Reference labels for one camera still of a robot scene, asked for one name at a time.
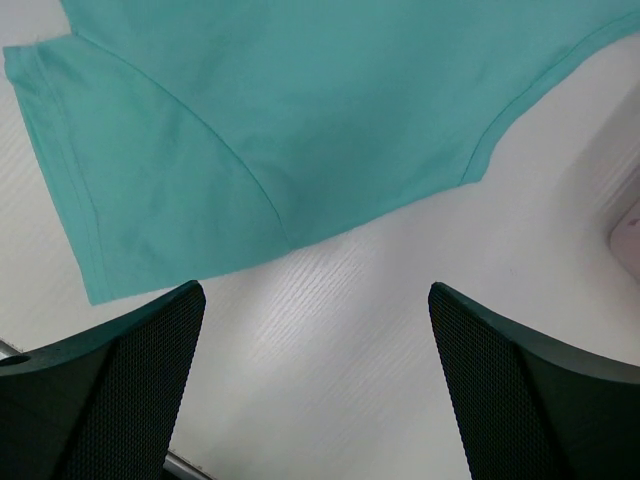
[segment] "white table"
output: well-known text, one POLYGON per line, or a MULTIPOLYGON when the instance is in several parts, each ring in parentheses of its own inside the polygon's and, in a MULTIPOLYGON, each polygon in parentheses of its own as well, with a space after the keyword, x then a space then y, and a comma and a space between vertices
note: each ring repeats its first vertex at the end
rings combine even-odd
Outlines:
MULTIPOLYGON (((0 0, 0 44, 68 31, 56 0, 0 0)), ((220 480, 469 478, 427 313, 445 281, 579 347, 640 364, 640 289, 606 233, 640 153, 640 37, 521 118, 483 182, 204 283, 172 448, 220 480)), ((0 337, 35 348, 92 308, 13 90, 0 78, 0 337)))

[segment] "cloth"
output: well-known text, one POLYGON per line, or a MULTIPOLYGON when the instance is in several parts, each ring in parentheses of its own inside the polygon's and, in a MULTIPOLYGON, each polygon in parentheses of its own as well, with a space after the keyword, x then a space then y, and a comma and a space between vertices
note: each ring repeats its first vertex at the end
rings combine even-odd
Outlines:
POLYGON ((478 181, 516 118, 640 29, 640 0, 63 6, 72 34, 5 70, 92 303, 478 181))

